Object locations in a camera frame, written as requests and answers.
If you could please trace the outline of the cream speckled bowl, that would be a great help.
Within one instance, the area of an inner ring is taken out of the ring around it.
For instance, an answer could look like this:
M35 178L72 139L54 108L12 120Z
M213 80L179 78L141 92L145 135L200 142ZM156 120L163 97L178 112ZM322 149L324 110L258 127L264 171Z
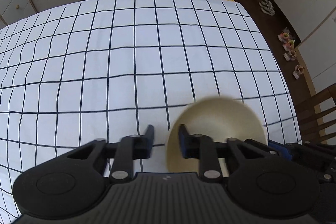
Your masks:
M188 106L170 128L165 148L166 166L171 173L198 171L197 159L182 157L178 139L182 124L191 135L206 135L221 143L228 138L268 143L260 119L249 106L230 97L203 98Z

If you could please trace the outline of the white grid tablecloth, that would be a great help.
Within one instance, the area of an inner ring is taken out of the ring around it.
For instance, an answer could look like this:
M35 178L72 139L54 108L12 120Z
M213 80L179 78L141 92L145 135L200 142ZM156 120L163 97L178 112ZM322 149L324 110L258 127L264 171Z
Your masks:
M240 3L91 0L1 26L1 223L19 215L21 172L97 138L152 124L153 157L135 170L165 172L169 128L210 96L247 104L269 140L301 140L280 67Z

